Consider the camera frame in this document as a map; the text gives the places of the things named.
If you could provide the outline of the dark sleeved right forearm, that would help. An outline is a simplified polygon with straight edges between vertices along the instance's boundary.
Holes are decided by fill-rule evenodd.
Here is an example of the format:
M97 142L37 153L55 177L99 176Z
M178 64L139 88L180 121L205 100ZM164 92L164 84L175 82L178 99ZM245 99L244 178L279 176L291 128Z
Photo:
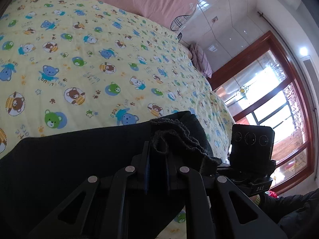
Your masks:
M287 238L318 238L319 191L273 198L260 194L258 207L282 229Z

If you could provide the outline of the right hand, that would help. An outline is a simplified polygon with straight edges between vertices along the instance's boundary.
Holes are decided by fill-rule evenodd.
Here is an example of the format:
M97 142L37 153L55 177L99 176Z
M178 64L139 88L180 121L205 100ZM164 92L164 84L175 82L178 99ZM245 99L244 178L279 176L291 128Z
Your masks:
M250 197L250 199L255 205L258 206L260 204L261 198L259 195L252 196L252 197Z

